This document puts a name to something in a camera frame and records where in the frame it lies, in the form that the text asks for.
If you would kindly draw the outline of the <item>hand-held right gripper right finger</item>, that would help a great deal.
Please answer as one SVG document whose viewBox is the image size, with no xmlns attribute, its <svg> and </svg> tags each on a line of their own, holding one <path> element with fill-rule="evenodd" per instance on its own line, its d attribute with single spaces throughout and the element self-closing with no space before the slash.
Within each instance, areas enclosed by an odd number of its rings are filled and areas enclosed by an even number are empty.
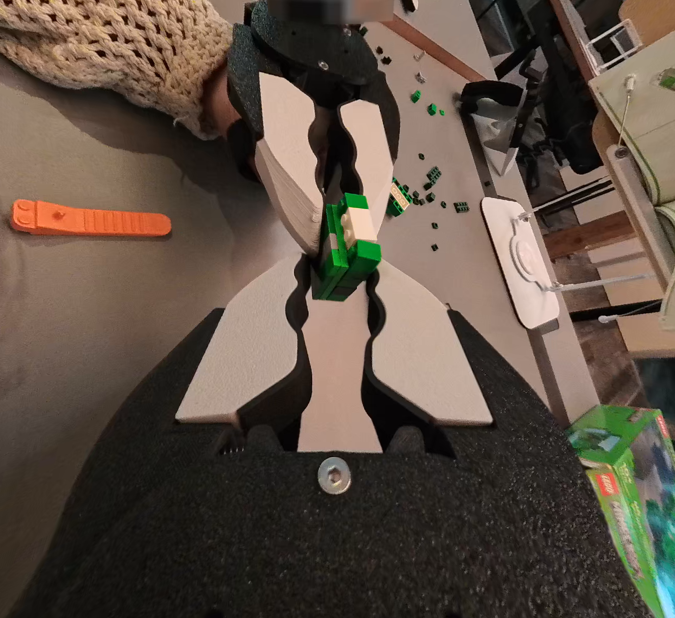
<svg viewBox="0 0 675 618">
<path fill-rule="evenodd" d="M 438 426 L 489 426 L 492 414 L 448 308 L 426 287 L 379 265 L 374 308 L 384 310 L 371 342 L 375 383 L 420 419 Z"/>
</svg>

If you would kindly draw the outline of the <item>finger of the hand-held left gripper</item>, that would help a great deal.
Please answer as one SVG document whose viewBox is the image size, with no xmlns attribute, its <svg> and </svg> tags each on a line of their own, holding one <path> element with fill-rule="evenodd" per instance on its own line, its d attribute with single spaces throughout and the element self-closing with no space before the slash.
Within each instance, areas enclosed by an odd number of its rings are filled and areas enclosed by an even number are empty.
<svg viewBox="0 0 675 618">
<path fill-rule="evenodd" d="M 259 177 L 300 249 L 318 255 L 325 205 L 316 183 L 319 159 L 309 139 L 315 104 L 285 78 L 261 72 L 258 81 L 263 118 L 263 137 L 255 147 Z"/>
<path fill-rule="evenodd" d="M 379 106 L 362 99 L 350 101 L 340 106 L 338 119 L 347 136 L 342 190 L 364 195 L 370 207 L 386 207 L 393 161 Z"/>
</svg>

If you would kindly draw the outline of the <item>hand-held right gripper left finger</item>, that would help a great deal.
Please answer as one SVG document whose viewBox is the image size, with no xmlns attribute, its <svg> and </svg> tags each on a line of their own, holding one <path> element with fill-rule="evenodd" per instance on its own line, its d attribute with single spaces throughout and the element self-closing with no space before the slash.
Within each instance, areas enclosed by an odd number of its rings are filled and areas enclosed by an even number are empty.
<svg viewBox="0 0 675 618">
<path fill-rule="evenodd" d="M 175 420 L 287 426 L 312 393 L 302 328 L 308 318 L 305 254 L 278 261 L 227 304 Z"/>
</svg>

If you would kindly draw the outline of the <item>small green brick assembly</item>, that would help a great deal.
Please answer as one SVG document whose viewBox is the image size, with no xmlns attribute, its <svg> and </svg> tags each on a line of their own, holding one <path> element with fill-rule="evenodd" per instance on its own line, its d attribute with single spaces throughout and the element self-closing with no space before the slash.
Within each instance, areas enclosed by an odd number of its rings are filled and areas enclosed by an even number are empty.
<svg viewBox="0 0 675 618">
<path fill-rule="evenodd" d="M 313 262 L 312 298 L 346 300 L 376 270 L 381 247 L 366 196 L 346 193 L 326 204 L 319 256 Z"/>
</svg>

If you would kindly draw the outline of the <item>person's left forearm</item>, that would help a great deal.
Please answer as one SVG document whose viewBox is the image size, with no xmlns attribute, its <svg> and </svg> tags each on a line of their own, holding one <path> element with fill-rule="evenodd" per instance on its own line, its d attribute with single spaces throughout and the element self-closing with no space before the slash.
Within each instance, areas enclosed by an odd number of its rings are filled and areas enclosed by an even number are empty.
<svg viewBox="0 0 675 618">
<path fill-rule="evenodd" d="M 1 0 L 1 55 L 66 89 L 107 89 L 201 139 L 203 88 L 232 25 L 208 0 Z"/>
</svg>

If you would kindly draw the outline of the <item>green building set box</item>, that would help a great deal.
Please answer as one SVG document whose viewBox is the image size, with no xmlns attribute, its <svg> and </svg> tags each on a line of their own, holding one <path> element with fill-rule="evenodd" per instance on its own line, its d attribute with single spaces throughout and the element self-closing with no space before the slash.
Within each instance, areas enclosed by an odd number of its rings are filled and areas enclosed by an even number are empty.
<svg viewBox="0 0 675 618">
<path fill-rule="evenodd" d="M 673 617 L 674 447 L 662 411 L 599 404 L 567 436 L 639 594 L 655 617 Z"/>
</svg>

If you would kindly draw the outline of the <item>person's left hand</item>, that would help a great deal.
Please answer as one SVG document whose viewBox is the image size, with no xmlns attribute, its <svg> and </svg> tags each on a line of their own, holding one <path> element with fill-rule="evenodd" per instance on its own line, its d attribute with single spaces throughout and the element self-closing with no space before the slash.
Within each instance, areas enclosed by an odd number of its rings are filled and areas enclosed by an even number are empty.
<svg viewBox="0 0 675 618">
<path fill-rule="evenodd" d="M 205 121 L 224 137 L 230 126 L 238 119 L 227 90 L 227 65 L 224 64 L 207 80 L 203 88 L 202 106 Z"/>
</svg>

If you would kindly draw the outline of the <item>scattered small green bricks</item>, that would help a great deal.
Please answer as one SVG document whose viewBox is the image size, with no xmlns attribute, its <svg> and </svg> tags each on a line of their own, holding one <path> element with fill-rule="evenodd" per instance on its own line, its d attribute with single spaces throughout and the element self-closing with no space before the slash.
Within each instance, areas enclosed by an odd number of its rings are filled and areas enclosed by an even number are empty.
<svg viewBox="0 0 675 618">
<path fill-rule="evenodd" d="M 387 217 L 388 258 L 395 246 L 440 251 L 474 214 L 477 173 L 464 122 L 457 110 L 465 80 L 428 55 L 397 40 L 377 39 L 381 71 L 398 104 L 400 138 L 393 175 L 412 199 L 404 214 Z"/>
</svg>

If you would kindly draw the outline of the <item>grey pointed tool holder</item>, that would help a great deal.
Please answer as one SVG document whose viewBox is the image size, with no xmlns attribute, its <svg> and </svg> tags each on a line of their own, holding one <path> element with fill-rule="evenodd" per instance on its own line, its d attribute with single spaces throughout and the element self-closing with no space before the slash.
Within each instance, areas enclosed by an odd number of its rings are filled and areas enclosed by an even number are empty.
<svg viewBox="0 0 675 618">
<path fill-rule="evenodd" d="M 509 172 L 525 132 L 527 95 L 518 85 L 503 81 L 465 84 L 459 109 L 473 125 L 488 165 L 499 176 Z"/>
</svg>

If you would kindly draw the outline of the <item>orange brick separator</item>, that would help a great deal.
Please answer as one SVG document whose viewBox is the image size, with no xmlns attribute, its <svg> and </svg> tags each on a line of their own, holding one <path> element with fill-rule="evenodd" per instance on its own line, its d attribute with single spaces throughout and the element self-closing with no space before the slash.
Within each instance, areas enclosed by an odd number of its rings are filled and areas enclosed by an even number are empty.
<svg viewBox="0 0 675 618">
<path fill-rule="evenodd" d="M 15 200 L 9 218 L 14 230 L 32 235 L 162 237 L 172 222 L 163 214 L 71 208 L 42 200 Z"/>
</svg>

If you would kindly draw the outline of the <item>building instruction booklet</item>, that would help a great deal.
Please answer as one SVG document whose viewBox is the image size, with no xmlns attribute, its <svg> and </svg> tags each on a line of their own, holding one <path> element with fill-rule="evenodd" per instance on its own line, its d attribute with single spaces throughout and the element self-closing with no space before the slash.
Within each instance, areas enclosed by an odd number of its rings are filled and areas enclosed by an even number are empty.
<svg viewBox="0 0 675 618">
<path fill-rule="evenodd" d="M 674 245 L 674 32 L 590 82 Z"/>
</svg>

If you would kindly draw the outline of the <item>tan rounded board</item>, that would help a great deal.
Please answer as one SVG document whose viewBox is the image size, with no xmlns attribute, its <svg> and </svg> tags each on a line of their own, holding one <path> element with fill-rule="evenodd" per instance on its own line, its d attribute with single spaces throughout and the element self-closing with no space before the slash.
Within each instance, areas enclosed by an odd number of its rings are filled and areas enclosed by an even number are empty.
<svg viewBox="0 0 675 618">
<path fill-rule="evenodd" d="M 674 31 L 674 0 L 625 0 L 618 14 L 631 22 L 643 47 Z"/>
</svg>

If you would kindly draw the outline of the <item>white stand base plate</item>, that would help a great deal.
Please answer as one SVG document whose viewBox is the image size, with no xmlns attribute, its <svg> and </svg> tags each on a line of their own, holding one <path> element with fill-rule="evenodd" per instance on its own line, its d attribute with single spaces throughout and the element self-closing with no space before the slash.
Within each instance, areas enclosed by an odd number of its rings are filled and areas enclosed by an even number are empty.
<svg viewBox="0 0 675 618">
<path fill-rule="evenodd" d="M 485 197 L 480 208 L 494 247 L 514 312 L 525 329 L 534 330 L 557 319 L 560 303 L 557 295 L 579 290 L 580 285 L 562 285 L 548 268 L 552 254 L 542 251 L 536 235 L 539 227 L 528 203 L 524 208 L 517 200 L 495 193 L 507 186 L 504 176 L 490 169 L 483 176 Z M 674 248 L 665 234 L 649 199 L 638 193 L 640 184 L 622 183 L 613 177 L 613 186 L 622 200 L 623 211 L 632 231 L 641 241 L 652 269 L 652 276 L 664 293 L 668 292 L 674 273 Z"/>
</svg>

